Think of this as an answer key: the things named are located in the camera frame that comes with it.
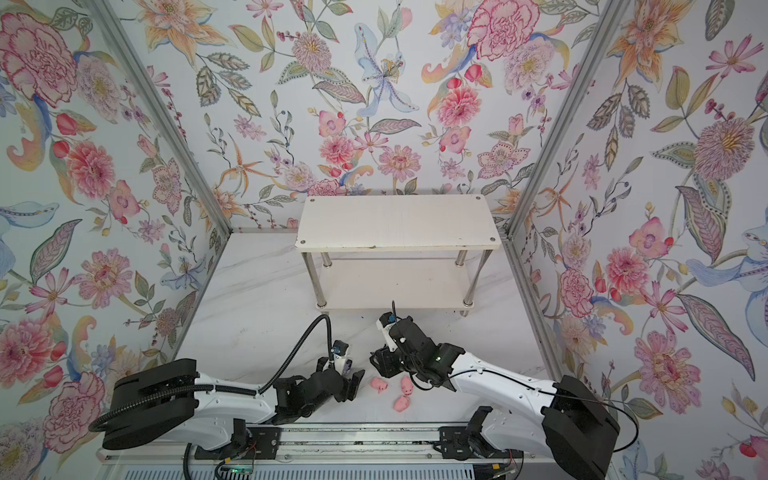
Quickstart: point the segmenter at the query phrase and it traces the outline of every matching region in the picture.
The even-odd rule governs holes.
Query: white marble table surface
[[[319,314],[309,275],[293,247],[295,239],[294,233],[232,235],[177,358],[196,359],[199,371],[238,382],[263,383],[275,373]],[[402,258],[409,254],[393,255]],[[470,272],[475,271],[479,254],[469,252],[466,264]],[[446,257],[446,252],[429,256]],[[321,272],[321,259],[319,255],[314,257]],[[392,405],[402,394],[400,376],[390,379],[389,388],[382,393],[368,385],[378,375],[368,361],[369,355],[384,345],[374,324],[382,313],[329,312],[333,338],[350,345],[353,369],[363,368],[366,375],[353,402],[337,403],[331,399],[302,421],[460,422],[468,420],[478,406],[488,405],[488,401],[476,396],[440,388],[429,392],[415,390],[410,407],[403,413],[395,412]],[[496,250],[488,259],[476,290],[475,308],[469,316],[462,317],[458,311],[435,310],[398,310],[398,315],[411,315],[435,343],[453,343],[495,365],[547,378],[504,250]],[[283,376],[308,377],[325,351],[323,322]]]

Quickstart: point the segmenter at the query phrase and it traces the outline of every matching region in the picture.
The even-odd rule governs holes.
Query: pink toy
[[[373,387],[374,389],[379,390],[379,393],[381,393],[384,390],[386,390],[386,388],[388,386],[389,386],[389,384],[387,382],[385,382],[384,380],[380,379],[377,376],[373,377],[373,380],[371,380],[371,387]]]
[[[400,388],[402,389],[403,395],[410,395],[413,393],[413,382],[411,382],[410,377],[403,376],[402,380],[400,380]]]
[[[395,411],[402,412],[411,405],[411,399],[407,396],[402,396],[395,402]]]

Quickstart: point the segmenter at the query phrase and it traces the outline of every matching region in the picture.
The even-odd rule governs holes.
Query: floral wallpaper
[[[309,195],[482,192],[503,225],[600,14],[599,0],[110,3],[240,231],[296,228]]]
[[[226,238],[79,2],[0,2],[0,102],[0,478],[93,478]]]
[[[515,231],[563,371],[640,424],[627,480],[768,478],[764,14],[633,0]]]

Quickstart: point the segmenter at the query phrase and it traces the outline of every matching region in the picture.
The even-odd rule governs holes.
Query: shelf top
[[[495,250],[502,242],[482,195],[310,197],[301,252]]]

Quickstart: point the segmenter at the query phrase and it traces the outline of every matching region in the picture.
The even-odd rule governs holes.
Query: metal corner post
[[[128,38],[123,25],[109,5],[108,0],[83,0],[85,7],[90,11],[91,17],[101,31],[101,35],[112,50],[120,65],[125,70],[128,80],[136,87],[138,94],[147,102],[147,107],[152,118],[157,122],[157,129],[168,141],[174,156],[179,160],[186,177],[192,188],[197,190],[200,201],[205,206],[210,219],[219,230],[224,232],[226,238],[232,233],[229,220],[221,213],[219,203],[207,186],[203,174],[197,167],[192,151],[187,142],[181,137],[176,125],[170,119],[167,109],[152,80],[149,78],[143,64],[138,60],[139,56],[134,50],[131,40]]]
[[[507,238],[511,239],[515,235],[515,231],[525,219],[525,214],[531,209],[531,205],[536,198],[536,192],[549,170],[549,166],[554,161],[554,154],[557,153],[565,133],[571,126],[571,121],[576,115],[578,106],[587,94],[587,87],[598,69],[608,44],[613,38],[621,17],[624,15],[624,11],[629,4],[630,2],[627,0],[607,0],[605,2],[603,13],[600,15],[598,24],[595,27],[595,33],[584,54],[581,69],[571,84],[571,88],[565,96],[565,101],[560,111],[554,117],[552,132],[544,142],[544,147],[541,149],[541,155],[538,158],[531,179],[525,187],[523,196],[512,215],[512,222],[510,222],[506,232]]]

